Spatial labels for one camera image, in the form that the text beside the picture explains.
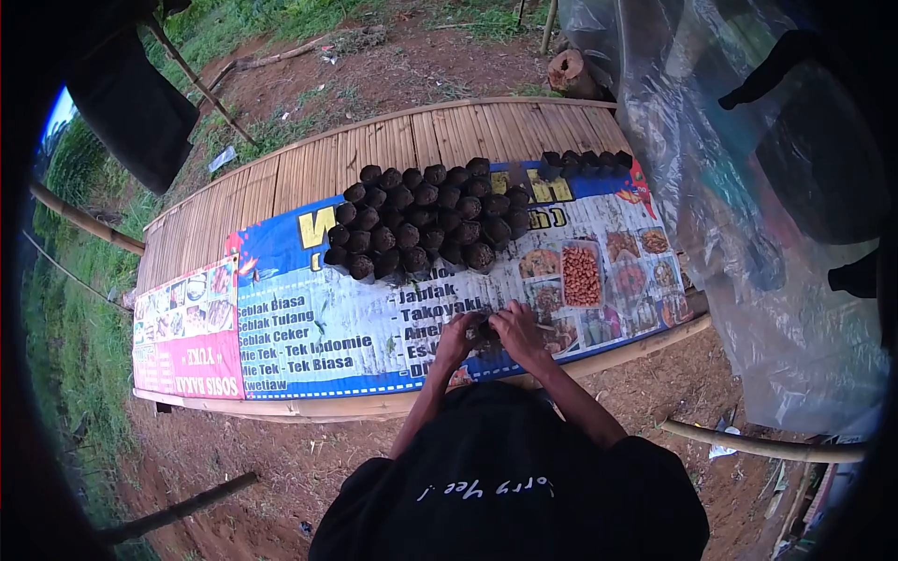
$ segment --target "woven bamboo mat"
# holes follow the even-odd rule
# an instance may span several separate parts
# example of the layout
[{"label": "woven bamboo mat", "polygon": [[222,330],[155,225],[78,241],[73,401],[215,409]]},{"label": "woven bamboo mat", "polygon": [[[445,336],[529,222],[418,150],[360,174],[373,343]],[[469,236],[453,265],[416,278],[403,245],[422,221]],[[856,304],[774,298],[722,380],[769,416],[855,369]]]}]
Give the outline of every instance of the woven bamboo mat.
[{"label": "woven bamboo mat", "polygon": [[539,160],[544,151],[632,152],[611,103],[553,98],[451,101],[341,127],[231,171],[144,229],[139,294],[223,257],[231,232],[332,197],[373,163],[400,171]]}]

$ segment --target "bamboo table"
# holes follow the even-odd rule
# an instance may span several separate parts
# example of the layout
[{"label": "bamboo table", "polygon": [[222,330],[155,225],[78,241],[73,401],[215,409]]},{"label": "bamboo table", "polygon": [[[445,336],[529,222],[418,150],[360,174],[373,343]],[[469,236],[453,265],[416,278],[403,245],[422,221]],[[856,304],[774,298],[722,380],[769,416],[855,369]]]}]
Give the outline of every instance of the bamboo table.
[{"label": "bamboo table", "polygon": [[[367,163],[422,168],[539,160],[545,151],[632,153],[602,101],[487,98],[450,101],[368,119],[306,138],[225,174],[144,229],[137,271],[142,294],[224,255],[228,234],[288,210],[343,192]],[[710,325],[704,315],[636,343],[565,366],[575,377],[598,372],[671,345]],[[529,374],[507,379],[524,386]],[[336,399],[230,401],[194,399],[134,389],[139,398],[186,408],[279,422],[332,422],[402,416],[416,392]]]}]

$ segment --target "grass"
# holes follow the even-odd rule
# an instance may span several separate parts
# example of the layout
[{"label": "grass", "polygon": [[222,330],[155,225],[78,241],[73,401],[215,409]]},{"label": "grass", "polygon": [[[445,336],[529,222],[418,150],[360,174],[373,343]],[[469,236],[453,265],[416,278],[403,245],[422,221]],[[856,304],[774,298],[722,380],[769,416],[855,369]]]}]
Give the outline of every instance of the grass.
[{"label": "grass", "polygon": [[[327,96],[333,92],[334,86],[335,83],[328,82],[324,84],[324,88],[319,89],[319,85],[301,92],[296,97],[294,107],[278,106],[267,119],[257,119],[247,125],[246,132],[256,141],[257,145],[255,146],[238,137],[222,118],[216,115],[203,118],[203,121],[197,126],[197,131],[206,131],[205,144],[208,159],[211,160],[220,154],[228,145],[233,145],[237,152],[236,158],[211,173],[209,178],[212,180],[285,145],[329,130],[346,115],[351,116],[354,121],[363,120],[372,115],[359,97],[356,87],[337,91],[334,98],[335,101],[341,101],[341,103],[338,109],[334,109],[333,106],[337,104],[325,101]],[[289,113],[287,118],[283,118],[285,113]]]},{"label": "grass", "polygon": [[431,7],[430,17],[425,21],[428,29],[441,25],[465,24],[461,29],[468,31],[474,39],[493,40],[507,43],[526,32],[545,25],[549,15],[549,3],[542,2],[532,13],[524,10],[521,25],[517,24],[517,10],[520,1],[506,0],[457,0]]},{"label": "grass", "polygon": [[[47,187],[79,205],[114,205],[123,220],[117,229],[140,239],[160,203],[143,189],[124,201],[128,173],[105,151],[97,152],[92,134],[79,122],[73,121],[53,154],[43,178]],[[41,205],[32,223],[48,253],[102,294],[134,286],[136,255],[76,229]],[[123,407],[132,385],[130,316],[43,257],[23,274],[21,306],[32,385],[70,486],[95,527],[132,518],[116,490],[118,482],[130,480],[119,459],[139,450]],[[88,430],[75,446],[71,433],[82,418]],[[156,558],[143,539],[116,551],[126,558]]]},{"label": "grass", "polygon": [[[223,57],[250,39],[300,43],[334,29],[344,15],[361,19],[383,0],[194,0],[187,10],[163,23],[165,34],[195,70]],[[189,81],[165,57],[152,36],[144,36],[150,62],[182,92]]]},{"label": "grass", "polygon": [[538,83],[519,83],[509,93],[512,97],[550,97],[563,98],[564,96],[558,92],[553,92],[548,88],[544,88]]}]

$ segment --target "red banner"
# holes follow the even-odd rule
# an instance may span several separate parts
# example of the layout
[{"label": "red banner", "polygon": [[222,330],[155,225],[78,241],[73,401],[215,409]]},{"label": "red banner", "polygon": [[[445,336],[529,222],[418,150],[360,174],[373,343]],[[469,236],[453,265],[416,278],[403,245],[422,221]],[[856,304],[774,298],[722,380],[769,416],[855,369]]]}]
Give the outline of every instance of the red banner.
[{"label": "red banner", "polygon": [[222,259],[137,298],[136,388],[187,398],[244,398],[234,262]]}]

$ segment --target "banner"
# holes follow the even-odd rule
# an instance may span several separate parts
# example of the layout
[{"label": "banner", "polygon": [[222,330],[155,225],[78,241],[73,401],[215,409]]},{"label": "banner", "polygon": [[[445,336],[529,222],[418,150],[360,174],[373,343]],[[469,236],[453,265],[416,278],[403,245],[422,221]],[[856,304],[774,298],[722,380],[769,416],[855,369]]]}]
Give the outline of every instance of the banner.
[{"label": "banner", "polygon": [[[446,322],[463,311],[528,302],[560,362],[585,358],[691,318],[679,263],[637,162],[624,179],[539,179],[537,162],[492,164],[502,193],[532,193],[531,229],[484,276],[452,273],[391,288],[323,265],[332,197],[232,233],[239,256],[237,316],[246,399],[330,398],[423,385]],[[521,369],[498,343],[476,349],[453,383]]]},{"label": "banner", "polygon": [[237,346],[237,257],[137,297],[134,386],[187,398],[244,399]]}]

